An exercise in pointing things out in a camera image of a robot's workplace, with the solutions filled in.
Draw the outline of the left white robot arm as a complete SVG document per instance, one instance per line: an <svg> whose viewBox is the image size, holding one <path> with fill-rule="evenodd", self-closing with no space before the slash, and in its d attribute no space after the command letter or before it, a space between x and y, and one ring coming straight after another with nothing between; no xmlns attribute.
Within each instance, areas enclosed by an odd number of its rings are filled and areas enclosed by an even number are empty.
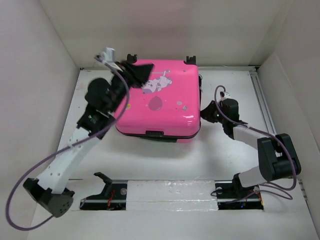
<svg viewBox="0 0 320 240"><path fill-rule="evenodd" d="M110 127L124 114L130 88L142 88L154 64L134 65L123 61L112 68L111 81L91 80L84 96L87 105L65 150L56 154L36 178L27 178L23 188L53 217L64 215L73 203L74 192L67 189L69 178L88 152L103 139Z"/></svg>

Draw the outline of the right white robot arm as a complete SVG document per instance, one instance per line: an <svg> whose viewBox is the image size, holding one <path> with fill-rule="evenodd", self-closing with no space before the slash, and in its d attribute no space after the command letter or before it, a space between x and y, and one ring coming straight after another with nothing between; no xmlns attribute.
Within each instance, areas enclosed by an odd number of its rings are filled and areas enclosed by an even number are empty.
<svg viewBox="0 0 320 240"><path fill-rule="evenodd" d="M258 166L233 176L230 189L235 196L243 197L256 185L267 184L283 191L296 187L301 164L288 134L272 135L249 126L240 120L239 103L231 98L211 101L200 116L210 123L220 123L229 138L257 150Z"/></svg>

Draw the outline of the pink hard-shell suitcase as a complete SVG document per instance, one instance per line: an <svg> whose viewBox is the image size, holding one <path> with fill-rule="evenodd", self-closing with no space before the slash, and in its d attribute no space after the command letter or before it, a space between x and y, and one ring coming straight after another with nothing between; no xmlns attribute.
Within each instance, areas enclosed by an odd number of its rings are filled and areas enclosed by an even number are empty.
<svg viewBox="0 0 320 240"><path fill-rule="evenodd" d="M190 143L201 128L201 85L196 56L185 60L139 59L127 61L140 66L152 63L153 70L142 88L131 88L129 102L123 101L115 124L123 135L153 141Z"/></svg>

